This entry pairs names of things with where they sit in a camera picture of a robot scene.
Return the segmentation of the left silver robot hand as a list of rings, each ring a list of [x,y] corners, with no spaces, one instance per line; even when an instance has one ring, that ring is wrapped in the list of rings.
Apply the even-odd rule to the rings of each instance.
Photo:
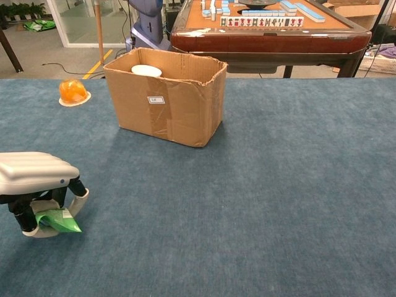
[[[80,233],[75,217],[88,196],[79,170],[58,157],[44,152],[1,153],[1,203],[14,214],[25,236]]]

